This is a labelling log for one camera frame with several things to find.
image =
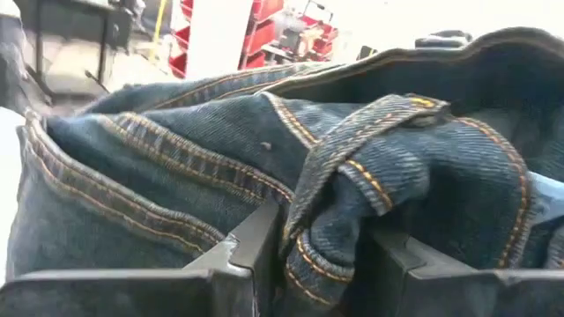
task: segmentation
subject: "white wall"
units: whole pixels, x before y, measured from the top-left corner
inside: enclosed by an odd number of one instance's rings
[[[507,26],[535,26],[564,35],[561,0],[320,0],[336,13],[336,24],[352,38],[339,53],[347,59],[362,44],[412,47],[416,37],[459,28],[479,36]]]

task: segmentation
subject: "yellow pole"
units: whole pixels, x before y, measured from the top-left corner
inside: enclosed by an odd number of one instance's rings
[[[151,54],[149,55],[149,61],[151,63],[155,61],[155,49],[159,45],[160,26],[162,25],[162,16],[165,14],[165,7],[167,7],[167,0],[160,0],[159,16],[155,24],[155,33],[152,35]]]

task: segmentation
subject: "orange stitching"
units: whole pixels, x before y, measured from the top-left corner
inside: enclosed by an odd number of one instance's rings
[[[282,99],[278,98],[273,94],[265,94],[265,96],[268,100],[271,101],[273,105],[275,105],[277,108],[279,108],[280,110],[282,110],[282,112],[286,114],[286,119],[289,119],[294,125],[294,127],[298,129],[301,133],[303,133],[302,136],[305,136],[312,143],[317,143],[317,139],[315,139],[315,137],[312,136],[311,133],[301,125],[301,123],[296,119],[296,117],[293,116],[290,110],[284,105]]]
[[[240,88],[240,89],[231,91],[231,92],[226,92],[226,93],[222,94],[221,96],[216,97],[216,98],[214,98],[214,99],[212,99],[212,100],[218,100],[218,99],[221,99],[221,98],[230,96],[230,95],[232,95],[232,94],[236,94],[237,92],[246,92],[246,91],[252,91],[252,90],[254,90],[254,89],[260,89],[261,87],[264,87],[264,86],[267,86],[267,85],[276,84],[276,83],[279,82],[280,80],[282,80],[282,79],[277,79],[277,80],[270,81],[270,82],[268,82],[268,83],[262,83],[262,84],[258,84],[258,85],[254,85],[254,86],[250,86],[250,87],[243,87],[243,88]]]
[[[501,147],[501,149],[507,154],[507,156],[509,157],[509,160],[511,160],[512,165],[517,169],[517,172],[519,173],[519,182],[521,183],[521,205],[519,206],[519,210],[517,212],[517,217],[516,217],[516,221],[515,221],[515,225],[513,226],[513,229],[511,230],[511,235],[509,236],[509,240],[507,245],[504,247],[503,252],[501,253],[501,258],[500,261],[498,263],[498,265],[503,268],[505,267],[505,264],[507,262],[508,256],[509,256],[509,251],[510,249],[513,247],[513,244],[515,242],[516,236],[521,232],[521,230],[523,229],[523,217],[524,217],[524,213],[529,205],[528,199],[527,199],[527,185],[526,185],[526,178],[525,178],[525,171],[523,170],[523,168],[521,167],[520,161],[521,159],[519,159],[519,155],[517,154],[516,156],[512,153],[513,150],[511,150],[510,148],[507,147],[507,145],[505,145],[500,138],[498,138],[497,136],[494,135],[495,132],[492,132],[491,130],[489,130],[487,127],[482,126],[482,124],[479,124],[478,122],[471,120],[471,119],[458,119],[459,122],[462,122],[466,125],[469,125],[471,127],[474,127],[478,130],[480,130],[482,133],[484,133],[490,140],[492,140],[494,143],[496,143],[497,145],[499,145]]]
[[[320,78],[318,78],[319,80],[315,81],[315,78],[313,80],[309,80],[307,78],[303,79],[302,82],[298,82],[298,83],[294,83],[293,86],[289,85],[286,89],[282,89],[278,91],[278,94],[283,93],[283,92],[287,92],[289,90],[295,89],[296,86],[299,86],[300,88],[306,88],[306,87],[310,87],[312,85],[322,85],[325,83],[329,83],[331,81],[334,80],[339,80],[339,79],[344,79],[344,78],[348,78],[348,77],[353,77],[359,74],[362,74],[364,72],[367,72],[369,70],[375,70],[377,68],[380,68],[382,66],[385,66],[389,63],[395,63],[395,62],[438,62],[438,63],[449,63],[449,62],[461,62],[463,60],[469,59],[471,57],[474,57],[474,54],[476,54],[478,51],[485,49],[485,48],[490,48],[493,47],[495,45],[499,45],[502,43],[518,43],[518,44],[529,44],[532,45],[533,47],[537,47],[537,48],[542,48],[545,49],[557,56],[562,56],[562,54],[560,53],[560,51],[558,50],[554,50],[554,49],[550,49],[548,47],[545,47],[544,45],[541,45],[539,43],[536,43],[535,41],[531,41],[531,40],[527,40],[527,39],[504,39],[503,41],[497,41],[497,42],[493,42],[493,43],[489,43],[489,45],[483,45],[483,46],[469,46],[468,48],[473,48],[473,49],[463,49],[459,52],[461,52],[460,56],[455,56],[454,58],[452,56],[449,57],[441,57],[441,58],[429,58],[427,56],[401,56],[401,57],[397,57],[397,56],[392,56],[392,57],[388,57],[389,59],[382,59],[380,60],[378,63],[369,63],[370,59],[367,59],[366,63],[367,65],[365,67],[361,67],[359,68],[357,71],[350,73],[350,74],[340,74],[340,76],[336,76],[336,77],[329,77],[329,78],[323,78],[320,76]],[[280,83],[280,85],[283,85],[285,83],[287,83],[289,81],[285,81]]]
[[[255,174],[249,172],[249,171],[246,171],[246,170],[244,170],[243,168],[240,168],[240,167],[236,166],[235,164],[232,164],[232,163],[229,163],[229,162],[223,162],[223,161],[220,161],[219,159],[216,159],[216,158],[213,158],[213,157],[206,157],[204,154],[200,154],[200,153],[198,153],[198,152],[196,152],[196,151],[191,150],[191,149],[188,147],[188,145],[186,145],[186,142],[185,142],[180,136],[177,136],[176,134],[173,134],[173,132],[171,132],[171,131],[169,131],[169,130],[167,130],[167,129],[161,127],[161,126],[154,127],[153,124],[156,124],[156,123],[150,122],[148,119],[146,119],[146,118],[144,118],[144,117],[142,117],[142,116],[139,116],[139,115],[136,115],[136,114],[130,114],[130,113],[125,113],[124,116],[130,118],[133,122],[136,122],[136,123],[139,124],[140,126],[149,129],[151,132],[153,132],[153,133],[155,133],[155,134],[157,134],[157,135],[159,135],[159,136],[165,137],[168,141],[170,141],[171,143],[173,143],[173,144],[176,145],[177,147],[179,147],[179,148],[181,148],[181,149],[184,149],[187,153],[190,153],[190,154],[192,154],[192,155],[194,155],[194,156],[196,156],[196,157],[199,157],[199,158],[201,158],[201,159],[203,159],[203,160],[210,161],[210,162],[215,163],[215,164],[217,164],[217,165],[227,166],[227,167],[233,168],[234,170],[236,170],[236,171],[238,171],[238,172],[244,173],[244,174],[246,174],[247,176],[250,176],[250,177],[252,177],[253,179],[257,180],[258,182],[261,182],[261,183],[263,183],[264,185],[266,185],[266,186],[268,186],[268,187],[270,187],[270,188],[272,188],[272,189],[278,191],[283,197],[286,198],[286,200],[287,200],[289,203],[292,202],[292,199],[290,198],[290,195],[288,195],[286,191],[284,191],[282,188],[276,186],[275,184],[273,184],[273,183],[267,181],[265,178],[263,178],[263,177],[261,177],[261,176],[257,176],[257,175],[255,175]]]
[[[33,129],[30,129],[30,131],[32,132],[33,137],[36,138],[35,132],[33,132]],[[143,210],[145,212],[145,214],[149,217],[153,217],[155,219],[161,220],[161,221],[165,221],[168,222],[169,224],[176,224],[176,225],[181,225],[183,227],[186,227],[188,229],[192,229],[198,233],[201,233],[202,235],[204,235],[206,238],[208,238],[210,240],[210,242],[212,243],[219,243],[219,240],[217,240],[215,237],[213,237],[212,235],[210,235],[208,232],[203,231],[202,229],[196,227],[193,224],[189,224],[189,223],[185,223],[182,221],[178,221],[178,220],[173,220],[173,219],[169,219],[166,217],[162,217],[161,215],[155,214],[152,211],[148,210],[146,207],[143,207],[142,205],[140,205],[139,203],[136,202],[132,202],[131,200],[129,200],[127,197],[125,197],[122,194],[119,194],[118,192],[112,192],[110,191],[108,188],[100,185],[99,183],[97,183],[95,180],[90,179],[89,177],[81,174],[79,171],[75,171],[73,168],[65,165],[62,160],[59,160],[53,153],[51,153],[50,151],[47,150],[47,146],[42,144],[38,138],[36,138],[36,142],[37,144],[43,148],[45,154],[47,154],[48,156],[50,156],[57,164],[61,165],[62,168],[66,168],[70,173],[72,173],[75,177],[77,178],[81,178],[84,181],[87,181],[89,183],[91,183],[92,185],[94,185],[96,188],[108,193],[109,195],[116,195],[117,197],[123,199],[123,201],[125,203],[127,203],[130,207],[134,208],[134,209],[140,209]],[[45,166],[45,163],[41,160],[41,158],[36,155],[37,159]]]
[[[197,244],[188,242],[187,240],[185,240],[185,239],[183,239],[182,237],[177,236],[177,235],[175,235],[175,234],[166,233],[166,232],[159,232],[159,231],[156,231],[156,230],[154,230],[154,229],[152,229],[152,228],[149,228],[149,227],[147,227],[147,226],[145,226],[145,225],[142,225],[142,224],[138,223],[137,221],[135,221],[134,219],[132,219],[131,217],[128,217],[128,216],[126,216],[125,214],[121,213],[120,211],[115,210],[115,209],[113,209],[113,208],[110,208],[110,207],[106,206],[106,205],[103,204],[103,203],[100,203],[100,202],[97,201],[96,199],[94,199],[94,198],[92,198],[91,196],[89,196],[87,193],[84,193],[84,192],[82,192],[82,191],[80,191],[80,190],[78,190],[78,189],[76,189],[76,188],[73,188],[73,187],[71,187],[71,186],[69,186],[69,185],[67,185],[67,184],[64,184],[62,181],[58,180],[58,179],[48,170],[47,166],[45,165],[45,162],[43,162],[43,160],[41,159],[41,157],[35,152],[35,150],[33,149],[33,146],[32,146],[32,145],[30,145],[28,142],[26,142],[26,147],[27,147],[27,149],[30,151],[30,153],[31,153],[32,155],[34,155],[35,158],[40,162],[40,164],[41,164],[41,169],[45,172],[45,174],[51,179],[51,181],[53,181],[53,182],[54,182],[56,185],[58,185],[60,188],[66,189],[67,191],[69,191],[69,192],[71,192],[71,193],[74,193],[74,194],[76,194],[76,195],[81,195],[81,196],[83,196],[86,200],[90,201],[91,203],[97,205],[98,207],[100,207],[100,208],[102,208],[102,209],[105,209],[105,210],[107,210],[107,211],[113,213],[114,215],[116,215],[116,216],[118,216],[118,217],[122,217],[123,219],[125,219],[125,220],[128,221],[129,223],[131,223],[131,224],[133,224],[133,225],[136,225],[136,226],[137,226],[138,228],[140,228],[141,230],[145,230],[145,231],[148,231],[148,232],[150,232],[150,233],[153,233],[153,234],[156,234],[156,235],[159,235],[159,236],[168,237],[168,238],[171,238],[171,239],[174,239],[174,240],[179,240],[184,246],[190,247],[190,248],[194,248],[194,249],[196,249],[198,252],[200,252],[201,254],[204,253],[204,250],[203,250],[199,245],[197,245]]]
[[[202,90],[204,90],[206,88],[212,87],[214,85],[219,85],[223,82],[226,82],[227,80],[235,80],[235,79],[240,79],[240,78],[244,78],[244,77],[251,77],[251,76],[256,75],[256,74],[270,73],[270,72],[275,72],[275,71],[278,71],[278,70],[289,70],[294,66],[295,65],[287,65],[287,66],[283,66],[283,67],[279,67],[279,68],[275,68],[275,69],[269,68],[269,69],[266,69],[266,70],[259,70],[259,71],[247,71],[247,72],[243,72],[242,74],[233,74],[233,75],[230,75],[230,76],[227,76],[227,77],[223,77],[223,78],[220,78],[220,79],[218,79],[218,80],[216,80],[212,83],[209,83],[209,84],[203,85],[201,87],[195,88],[194,90],[190,90],[189,92],[186,92],[181,96],[178,96],[176,98],[172,98],[170,100],[163,101],[160,104],[158,104],[157,106],[153,107],[152,109],[153,110],[158,109],[160,107],[164,107],[164,106],[169,105],[169,104],[176,102],[178,100],[188,98],[188,97],[196,94],[196,92],[201,92]]]
[[[129,139],[130,141],[132,141],[134,144],[136,144],[137,146],[142,147],[143,149],[145,149],[146,151],[149,151],[150,153],[152,153],[153,155],[156,155],[159,159],[164,159],[166,162],[172,164],[173,166],[176,166],[176,168],[180,168],[183,171],[186,171],[188,173],[191,174],[195,174],[198,177],[202,177],[205,180],[211,181],[211,182],[217,182],[219,184],[223,184],[226,185],[230,188],[234,188],[237,190],[240,190],[244,193],[247,193],[250,196],[255,197],[258,200],[263,200],[263,198],[253,192],[251,192],[250,190],[246,189],[246,188],[242,188],[238,185],[235,185],[229,181],[223,181],[223,180],[218,180],[214,177],[211,177],[209,175],[203,174],[198,172],[197,170],[191,169],[188,166],[184,165],[183,163],[177,162],[175,160],[173,160],[172,158],[168,157],[165,154],[162,154],[160,152],[158,152],[156,149],[154,149],[152,146],[150,146],[149,144],[143,142],[143,140],[137,138],[136,136],[133,136],[131,134],[127,133],[127,130],[122,129],[122,127],[118,126],[117,124],[115,124],[113,121],[111,121],[110,119],[108,119],[107,117],[101,117],[100,118],[100,123],[105,126],[107,129],[113,129],[115,130],[117,133],[119,133],[120,135],[122,135],[122,137]]]
[[[352,160],[352,159],[348,159],[346,161],[347,163],[351,164],[352,166],[356,167],[356,169],[359,170],[360,174],[362,174],[362,176],[364,176],[364,178],[367,179],[368,182],[370,182],[370,184],[376,189],[376,191],[380,194],[380,196],[383,198],[384,203],[386,204],[386,209],[387,210],[391,210],[391,208],[394,206],[393,202],[391,201],[390,196],[386,193],[385,190],[382,189],[382,186],[380,185],[380,183],[372,176],[371,173],[369,173],[364,166],[362,166],[361,164],[359,164],[358,162]]]
[[[323,299],[317,295],[315,295],[314,293],[312,293],[311,291],[309,291],[304,285],[302,285],[300,283],[300,281],[298,281],[298,278],[293,274],[292,269],[290,269],[290,264],[286,263],[286,273],[288,274],[288,277],[290,277],[290,279],[292,280],[292,282],[298,286],[298,288],[300,288],[304,293],[306,293],[306,295],[308,295],[308,297],[310,297],[311,299],[322,303],[324,305],[330,306],[331,303],[329,302],[329,300],[327,299]]]
[[[308,73],[310,70],[311,70],[311,69],[298,71],[297,73],[293,74],[293,75],[290,76],[290,77],[297,77],[297,76],[301,76],[301,75],[304,75],[304,74],[307,75],[307,73]],[[264,87],[264,86],[267,86],[267,85],[273,85],[273,84],[276,84],[276,83],[278,83],[278,82],[280,82],[280,81],[282,81],[282,80],[284,80],[284,78],[277,79],[277,80],[273,80],[273,81],[270,81],[270,82],[267,82],[267,83],[261,83],[261,84],[258,84],[258,85],[253,85],[253,86],[250,86],[250,87],[243,87],[243,88],[237,89],[237,90],[235,90],[235,91],[226,92],[226,93],[222,94],[221,96],[216,97],[216,98],[214,98],[214,99],[212,99],[212,100],[218,100],[218,99],[221,99],[221,98],[225,98],[225,97],[227,97],[227,96],[231,96],[231,95],[233,95],[233,94],[236,94],[237,92],[246,92],[246,91],[252,91],[252,90],[255,90],[255,89],[260,89],[261,87]]]
[[[419,105],[421,105],[421,106],[423,106],[423,107],[428,107],[428,108],[430,108],[430,107],[434,107],[434,106],[435,106],[435,104],[434,104],[433,101],[431,101],[431,100],[424,100],[424,99],[422,99],[422,98],[416,98],[416,97],[413,97],[413,98],[410,98],[410,99],[411,99],[413,102],[416,102],[417,104],[419,104]]]
[[[303,249],[303,244],[302,244],[303,242],[301,241],[301,239],[298,239],[297,242],[298,242],[298,250],[299,250],[300,253],[301,253],[301,257],[302,257],[307,263],[309,263],[309,265],[310,265],[315,271],[317,271],[318,273],[321,273],[322,275],[325,275],[325,276],[328,277],[328,278],[332,278],[332,279],[334,279],[334,280],[336,280],[336,281],[339,281],[339,282],[351,282],[351,281],[352,281],[352,279],[351,279],[350,277],[335,276],[335,275],[333,275],[333,274],[327,272],[326,270],[324,270],[324,269],[318,267],[318,266],[314,263],[314,261],[311,260],[311,259],[308,257],[308,255],[306,254],[306,251]]]

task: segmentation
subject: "folded jeans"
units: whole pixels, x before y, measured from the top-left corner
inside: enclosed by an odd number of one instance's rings
[[[264,199],[286,212],[280,315],[347,315],[372,225],[476,269],[554,268],[562,221],[545,217],[552,191],[536,174],[564,181],[561,49],[515,28],[462,50],[136,86],[73,117],[30,114],[8,278],[181,268]]]

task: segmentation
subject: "white fabric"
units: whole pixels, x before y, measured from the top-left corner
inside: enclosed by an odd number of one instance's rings
[[[5,279],[6,255],[8,252],[8,237],[10,236],[11,223],[13,222],[18,203],[19,175],[21,174],[21,161],[19,158],[19,140],[16,127],[23,125],[25,119],[0,107],[0,285]]]
[[[13,2],[13,0],[0,0],[0,14],[19,18],[19,7]]]

